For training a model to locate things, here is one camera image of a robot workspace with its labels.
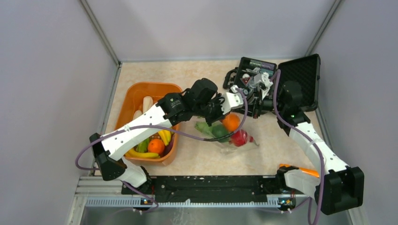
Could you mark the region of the green napa cabbage toy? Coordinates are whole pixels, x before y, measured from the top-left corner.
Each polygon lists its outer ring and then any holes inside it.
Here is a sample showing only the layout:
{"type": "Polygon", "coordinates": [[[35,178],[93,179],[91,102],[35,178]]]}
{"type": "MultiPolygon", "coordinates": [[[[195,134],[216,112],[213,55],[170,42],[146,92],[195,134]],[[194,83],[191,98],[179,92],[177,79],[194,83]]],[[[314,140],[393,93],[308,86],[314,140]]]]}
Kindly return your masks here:
{"type": "Polygon", "coordinates": [[[208,138],[216,138],[213,134],[213,129],[215,126],[209,126],[206,122],[198,121],[195,123],[195,129],[208,138]]]}

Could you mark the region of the green lime toy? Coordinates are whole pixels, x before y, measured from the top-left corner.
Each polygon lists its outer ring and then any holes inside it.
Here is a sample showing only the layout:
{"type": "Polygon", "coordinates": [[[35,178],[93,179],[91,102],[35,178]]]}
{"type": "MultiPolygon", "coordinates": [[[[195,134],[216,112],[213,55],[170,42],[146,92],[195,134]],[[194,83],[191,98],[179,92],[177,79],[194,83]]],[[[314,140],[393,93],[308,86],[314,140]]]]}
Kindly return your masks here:
{"type": "Polygon", "coordinates": [[[219,143],[228,143],[230,141],[229,137],[222,138],[223,136],[228,135],[230,133],[223,124],[217,124],[212,126],[211,133],[214,136],[214,138],[218,139],[219,143]]]}

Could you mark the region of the orange fruit toy back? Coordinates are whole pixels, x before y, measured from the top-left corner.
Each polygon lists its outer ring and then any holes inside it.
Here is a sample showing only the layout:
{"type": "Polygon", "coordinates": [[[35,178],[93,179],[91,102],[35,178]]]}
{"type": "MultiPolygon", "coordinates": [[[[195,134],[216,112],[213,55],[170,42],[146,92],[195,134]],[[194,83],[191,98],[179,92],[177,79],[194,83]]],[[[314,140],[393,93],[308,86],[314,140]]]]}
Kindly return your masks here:
{"type": "Polygon", "coordinates": [[[235,113],[228,114],[223,120],[222,124],[229,132],[235,131],[240,125],[240,117],[235,113]]]}

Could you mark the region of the clear zip top bag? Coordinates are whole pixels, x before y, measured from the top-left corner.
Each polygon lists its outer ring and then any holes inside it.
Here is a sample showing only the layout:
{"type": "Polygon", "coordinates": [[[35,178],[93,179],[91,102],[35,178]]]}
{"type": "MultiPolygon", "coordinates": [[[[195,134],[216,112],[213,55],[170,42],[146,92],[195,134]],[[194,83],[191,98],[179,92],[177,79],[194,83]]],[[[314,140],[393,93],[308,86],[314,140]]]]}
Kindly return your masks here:
{"type": "Polygon", "coordinates": [[[253,150],[259,147],[254,137],[245,129],[240,129],[229,137],[226,135],[234,132],[241,124],[241,118],[236,113],[230,113],[223,120],[216,121],[211,126],[205,121],[196,121],[194,128],[204,139],[216,139],[214,144],[223,154],[253,150]]]}

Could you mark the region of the red chili pepper toy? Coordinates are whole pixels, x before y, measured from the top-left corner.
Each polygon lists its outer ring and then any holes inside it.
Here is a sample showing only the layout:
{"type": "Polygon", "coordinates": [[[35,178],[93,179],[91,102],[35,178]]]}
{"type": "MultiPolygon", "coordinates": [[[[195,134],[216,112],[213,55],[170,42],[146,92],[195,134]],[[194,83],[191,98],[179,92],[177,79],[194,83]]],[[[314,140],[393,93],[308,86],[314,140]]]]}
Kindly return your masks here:
{"type": "Polygon", "coordinates": [[[255,141],[255,139],[252,136],[248,137],[248,142],[256,146],[259,146],[259,144],[255,141]]]}

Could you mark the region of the red apple toy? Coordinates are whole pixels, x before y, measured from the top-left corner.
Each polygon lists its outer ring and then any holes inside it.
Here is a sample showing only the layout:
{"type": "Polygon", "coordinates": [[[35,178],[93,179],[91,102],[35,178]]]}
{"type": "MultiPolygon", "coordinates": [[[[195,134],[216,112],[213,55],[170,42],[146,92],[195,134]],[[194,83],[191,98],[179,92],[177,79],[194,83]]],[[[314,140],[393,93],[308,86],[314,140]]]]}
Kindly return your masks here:
{"type": "Polygon", "coordinates": [[[230,138],[230,143],[236,147],[245,145],[248,142],[248,133],[241,129],[233,134],[230,138]]]}

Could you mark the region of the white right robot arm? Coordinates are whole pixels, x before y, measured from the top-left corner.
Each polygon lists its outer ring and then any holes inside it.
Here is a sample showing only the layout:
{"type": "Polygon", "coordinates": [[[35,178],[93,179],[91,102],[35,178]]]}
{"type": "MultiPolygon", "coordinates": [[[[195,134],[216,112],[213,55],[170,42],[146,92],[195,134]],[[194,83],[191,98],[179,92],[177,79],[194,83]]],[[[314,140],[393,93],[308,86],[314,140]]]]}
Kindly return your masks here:
{"type": "Polygon", "coordinates": [[[273,99],[279,127],[303,150],[318,172],[315,177],[297,167],[283,166],[276,172],[276,189],[281,193],[298,190],[314,199],[325,215],[362,206],[363,171],[340,159],[315,131],[300,107],[300,84],[287,81],[276,88],[276,93],[273,99]]]}

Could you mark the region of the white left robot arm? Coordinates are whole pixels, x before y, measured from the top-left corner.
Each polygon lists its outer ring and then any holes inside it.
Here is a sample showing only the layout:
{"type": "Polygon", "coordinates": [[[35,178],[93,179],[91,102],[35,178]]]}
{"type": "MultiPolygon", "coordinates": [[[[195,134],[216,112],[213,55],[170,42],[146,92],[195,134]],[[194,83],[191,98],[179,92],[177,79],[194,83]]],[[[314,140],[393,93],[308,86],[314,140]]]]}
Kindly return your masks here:
{"type": "Polygon", "coordinates": [[[149,191],[150,176],[143,167],[124,161],[130,149],[158,130],[171,128],[194,116],[205,118],[208,125],[223,119],[242,100],[237,93],[217,92],[210,80],[197,80],[191,88],[166,94],[145,113],[122,128],[93,141],[93,154],[104,181],[120,180],[133,186],[140,194],[149,191]]]}

